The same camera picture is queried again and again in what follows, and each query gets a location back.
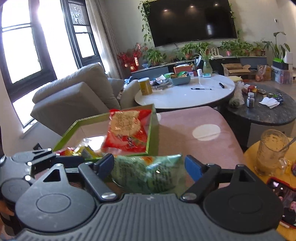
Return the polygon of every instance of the smartphone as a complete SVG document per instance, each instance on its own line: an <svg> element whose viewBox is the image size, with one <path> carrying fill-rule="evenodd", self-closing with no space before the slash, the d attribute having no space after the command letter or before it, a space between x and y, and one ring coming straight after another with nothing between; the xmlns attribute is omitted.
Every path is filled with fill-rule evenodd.
<svg viewBox="0 0 296 241"><path fill-rule="evenodd" d="M283 226L296 229L296 188L276 177L271 177L266 184L279 197L284 206L281 219L281 222L285 224Z"/></svg>

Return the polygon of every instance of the black stone table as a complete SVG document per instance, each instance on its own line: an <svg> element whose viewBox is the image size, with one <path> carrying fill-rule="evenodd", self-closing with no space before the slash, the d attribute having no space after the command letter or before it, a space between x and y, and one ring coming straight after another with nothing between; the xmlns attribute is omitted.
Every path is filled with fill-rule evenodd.
<svg viewBox="0 0 296 241"><path fill-rule="evenodd" d="M230 125L239 144L243 149L250 147L260 140L261 134L267 129L282 131L290 137L296 118L296 103L293 98L279 89L261 83L248 84L266 90L266 93L281 93L284 101L270 109L259 103L263 100L263 95L257 93L254 108L248 108L246 104L239 108L223 105L219 111ZM243 94L243 97L246 103L247 95Z"/></svg>

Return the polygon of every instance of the phone screen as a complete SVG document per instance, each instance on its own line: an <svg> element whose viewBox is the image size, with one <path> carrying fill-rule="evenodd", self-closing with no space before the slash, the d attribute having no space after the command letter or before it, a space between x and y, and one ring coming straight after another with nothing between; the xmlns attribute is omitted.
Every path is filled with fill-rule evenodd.
<svg viewBox="0 0 296 241"><path fill-rule="evenodd" d="M296 228L296 192L291 187L273 178L268 181L267 186L279 197L284 206L282 221Z"/></svg>

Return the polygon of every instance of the red phone case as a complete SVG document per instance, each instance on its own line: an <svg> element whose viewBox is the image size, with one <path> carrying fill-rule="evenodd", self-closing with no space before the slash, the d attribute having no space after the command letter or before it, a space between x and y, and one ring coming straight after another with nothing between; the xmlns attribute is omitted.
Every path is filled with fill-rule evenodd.
<svg viewBox="0 0 296 241"><path fill-rule="evenodd" d="M281 184L283 184L284 186L286 186L286 187L292 189L294 192L296 192L296 188L291 187L289 183L286 183L286 182L284 182L283 180L280 180L280 179L278 179L278 178L276 178L276 177L270 177L270 178L267 180L266 184L269 183L270 180L274 180L274 181L276 181L276 182L278 182L278 183L281 183ZM284 224L288 225L290 228L296 229L296 226L294 226L294 225L288 224L288 223L286 223L286 222L284 222L284 221L282 221L282 220L281 220L281 222L283 222Z"/></svg>

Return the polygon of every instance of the black television screen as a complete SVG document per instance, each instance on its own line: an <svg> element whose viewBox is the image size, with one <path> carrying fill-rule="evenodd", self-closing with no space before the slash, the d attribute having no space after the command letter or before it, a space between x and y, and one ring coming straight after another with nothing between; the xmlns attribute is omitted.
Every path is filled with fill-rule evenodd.
<svg viewBox="0 0 296 241"><path fill-rule="evenodd" d="M157 0L145 6L154 45L236 38L228 0Z"/></svg>

